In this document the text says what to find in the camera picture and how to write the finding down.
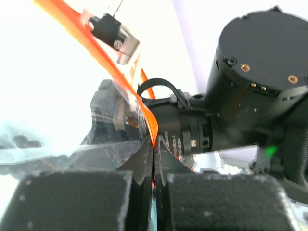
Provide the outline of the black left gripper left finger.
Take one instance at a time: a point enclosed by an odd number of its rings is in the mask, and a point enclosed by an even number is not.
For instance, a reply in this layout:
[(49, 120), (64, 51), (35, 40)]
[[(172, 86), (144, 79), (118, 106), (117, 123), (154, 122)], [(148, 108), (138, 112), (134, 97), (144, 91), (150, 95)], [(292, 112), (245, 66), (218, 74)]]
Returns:
[(149, 231), (152, 144), (114, 171), (42, 172), (25, 177), (0, 222), (3, 231)]

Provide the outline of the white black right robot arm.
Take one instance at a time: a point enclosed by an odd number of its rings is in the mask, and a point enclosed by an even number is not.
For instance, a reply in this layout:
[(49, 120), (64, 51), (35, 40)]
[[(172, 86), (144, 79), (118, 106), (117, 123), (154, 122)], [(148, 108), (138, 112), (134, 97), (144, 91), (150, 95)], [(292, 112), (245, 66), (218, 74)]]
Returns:
[(308, 201), (308, 23), (278, 7), (231, 20), (222, 30), (207, 88), (189, 95), (153, 78), (143, 99), (175, 156), (257, 145), (250, 169), (277, 178), (289, 198)]

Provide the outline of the clear zip bag orange seal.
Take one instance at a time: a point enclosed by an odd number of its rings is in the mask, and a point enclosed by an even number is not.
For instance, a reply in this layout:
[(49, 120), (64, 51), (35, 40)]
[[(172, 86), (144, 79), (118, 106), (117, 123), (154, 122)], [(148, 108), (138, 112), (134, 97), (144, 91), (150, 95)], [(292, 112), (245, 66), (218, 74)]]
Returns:
[[(136, 95), (81, 13), (63, 0), (1, 1), (0, 173), (115, 170), (129, 160), (90, 143), (90, 102), (104, 80)], [(18, 148), (18, 135), (42, 146)]]

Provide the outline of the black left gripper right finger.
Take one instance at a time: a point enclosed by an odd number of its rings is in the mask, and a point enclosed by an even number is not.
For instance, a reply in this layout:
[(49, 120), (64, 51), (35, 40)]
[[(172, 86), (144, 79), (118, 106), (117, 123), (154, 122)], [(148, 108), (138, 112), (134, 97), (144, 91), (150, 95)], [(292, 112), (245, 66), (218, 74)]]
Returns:
[(198, 174), (159, 138), (155, 146), (160, 231), (294, 231), (296, 219), (278, 181), (263, 175)]

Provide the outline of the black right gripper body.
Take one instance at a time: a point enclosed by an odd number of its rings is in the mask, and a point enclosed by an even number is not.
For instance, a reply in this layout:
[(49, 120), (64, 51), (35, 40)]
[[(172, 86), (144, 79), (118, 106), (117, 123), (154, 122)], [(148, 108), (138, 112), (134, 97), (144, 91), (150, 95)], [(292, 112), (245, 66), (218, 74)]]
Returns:
[(203, 96), (191, 96), (163, 79), (145, 81), (136, 95), (113, 80), (104, 80), (90, 102), (90, 143), (105, 145), (111, 155), (134, 155), (154, 130), (142, 103), (157, 122), (157, 136), (174, 155), (209, 152), (212, 126), (203, 102)]

